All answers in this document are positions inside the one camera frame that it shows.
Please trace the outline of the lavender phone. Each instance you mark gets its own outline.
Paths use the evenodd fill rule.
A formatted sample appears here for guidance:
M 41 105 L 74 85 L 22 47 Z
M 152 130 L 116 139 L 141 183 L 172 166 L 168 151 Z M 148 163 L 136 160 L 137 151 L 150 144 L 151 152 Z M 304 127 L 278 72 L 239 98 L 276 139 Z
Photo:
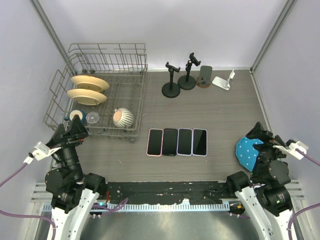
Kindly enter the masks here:
M 208 136 L 205 129 L 193 129 L 192 154 L 194 156 L 205 157 L 208 154 Z

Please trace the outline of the white folding phone stand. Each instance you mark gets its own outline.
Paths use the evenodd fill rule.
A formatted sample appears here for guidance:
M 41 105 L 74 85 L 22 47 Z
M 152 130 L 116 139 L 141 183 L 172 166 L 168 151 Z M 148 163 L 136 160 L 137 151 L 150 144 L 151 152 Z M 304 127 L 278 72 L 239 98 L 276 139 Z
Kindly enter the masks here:
M 212 84 L 222 88 L 226 91 L 228 91 L 231 88 L 231 85 L 233 83 L 233 79 L 235 76 L 235 70 L 233 69 L 228 77 L 228 79 L 223 79 L 221 77 L 216 76 L 213 80 L 212 80 Z

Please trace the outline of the white phone blue screen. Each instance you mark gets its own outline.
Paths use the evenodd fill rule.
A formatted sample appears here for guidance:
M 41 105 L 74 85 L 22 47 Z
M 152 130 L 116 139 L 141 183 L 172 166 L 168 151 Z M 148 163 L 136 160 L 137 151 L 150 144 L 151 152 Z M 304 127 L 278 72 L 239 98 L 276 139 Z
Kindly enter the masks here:
M 177 154 L 191 156 L 193 147 L 193 131 L 189 128 L 178 129 Z

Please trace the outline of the grey phone stand wooden base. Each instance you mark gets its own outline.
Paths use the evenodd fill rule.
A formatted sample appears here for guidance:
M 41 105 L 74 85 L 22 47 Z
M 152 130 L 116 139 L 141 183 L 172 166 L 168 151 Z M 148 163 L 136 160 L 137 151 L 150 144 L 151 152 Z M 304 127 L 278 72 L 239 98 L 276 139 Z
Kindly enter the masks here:
M 201 66 L 199 77 L 196 79 L 196 85 L 200 88 L 208 88 L 211 85 L 212 71 L 213 68 L 211 66 Z

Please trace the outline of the pink case phone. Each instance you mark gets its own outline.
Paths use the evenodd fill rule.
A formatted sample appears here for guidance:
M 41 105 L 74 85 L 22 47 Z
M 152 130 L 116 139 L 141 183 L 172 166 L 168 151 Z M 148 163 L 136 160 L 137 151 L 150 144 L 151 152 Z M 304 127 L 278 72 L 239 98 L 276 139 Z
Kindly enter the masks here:
M 148 132 L 148 141 L 146 154 L 152 157 L 159 157 L 162 154 L 163 148 L 163 134 L 162 129 L 152 128 Z

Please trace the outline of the black phone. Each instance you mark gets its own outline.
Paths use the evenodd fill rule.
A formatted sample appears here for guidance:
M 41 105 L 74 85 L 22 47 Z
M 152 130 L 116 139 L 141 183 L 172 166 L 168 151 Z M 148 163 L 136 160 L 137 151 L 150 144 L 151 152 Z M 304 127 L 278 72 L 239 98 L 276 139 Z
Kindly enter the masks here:
M 177 154 L 178 130 L 165 128 L 163 130 L 162 155 L 175 156 Z

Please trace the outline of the black round base stand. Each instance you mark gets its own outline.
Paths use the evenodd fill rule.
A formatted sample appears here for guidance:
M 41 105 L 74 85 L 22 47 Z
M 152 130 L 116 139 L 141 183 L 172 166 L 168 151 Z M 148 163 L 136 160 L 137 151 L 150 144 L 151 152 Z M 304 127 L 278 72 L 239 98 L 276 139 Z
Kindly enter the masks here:
M 185 65 L 186 75 L 181 76 L 177 81 L 177 84 L 181 89 L 188 91 L 188 90 L 192 90 L 196 86 L 196 79 L 190 76 L 190 71 L 191 71 L 192 65 L 195 65 L 196 67 L 198 67 L 200 64 L 201 64 L 201 61 L 194 56 L 194 53 L 193 52 L 190 53 L 189 60 Z

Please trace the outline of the black gooseneck phone stand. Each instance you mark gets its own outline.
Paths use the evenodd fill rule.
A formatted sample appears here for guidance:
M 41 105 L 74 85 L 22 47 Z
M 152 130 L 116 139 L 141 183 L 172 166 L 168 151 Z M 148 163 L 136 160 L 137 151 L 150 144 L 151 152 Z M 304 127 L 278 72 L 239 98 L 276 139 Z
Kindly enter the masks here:
M 174 67 L 167 62 L 165 67 L 168 68 L 170 80 L 168 83 L 164 84 L 161 92 L 167 98 L 176 98 L 181 93 L 181 88 L 177 83 L 174 83 L 174 72 L 179 73 L 181 68 Z

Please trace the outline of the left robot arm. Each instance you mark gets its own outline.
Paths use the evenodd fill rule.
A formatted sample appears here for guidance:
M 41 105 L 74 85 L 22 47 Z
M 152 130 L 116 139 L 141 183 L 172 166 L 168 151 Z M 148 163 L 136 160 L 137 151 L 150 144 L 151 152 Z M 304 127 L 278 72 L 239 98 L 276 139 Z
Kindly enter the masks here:
M 59 164 L 45 175 L 46 191 L 52 194 L 53 240 L 78 240 L 96 200 L 107 192 L 106 179 L 84 174 L 77 146 L 88 136 L 80 117 L 74 116 L 68 128 L 59 124 L 46 144 L 49 155 Z

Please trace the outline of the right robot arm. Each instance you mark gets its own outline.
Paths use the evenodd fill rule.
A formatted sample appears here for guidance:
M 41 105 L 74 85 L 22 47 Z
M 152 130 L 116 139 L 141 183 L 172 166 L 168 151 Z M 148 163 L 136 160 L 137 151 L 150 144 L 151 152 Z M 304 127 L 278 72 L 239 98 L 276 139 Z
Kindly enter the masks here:
M 83 124 L 74 122 L 68 129 L 59 125 L 47 143 L 52 157 L 60 164 L 45 176 L 46 191 L 52 194 L 52 238 L 56 240 L 78 240 L 95 201 L 111 188 L 104 177 L 82 171 L 76 147 L 87 136 Z M 260 122 L 247 137 L 260 140 L 254 146 L 258 150 L 256 163 L 251 175 L 243 171 L 229 175 L 226 193 L 240 200 L 260 239 L 291 239 L 293 205 L 286 189 L 291 180 L 285 155 L 278 150 L 284 142 Z

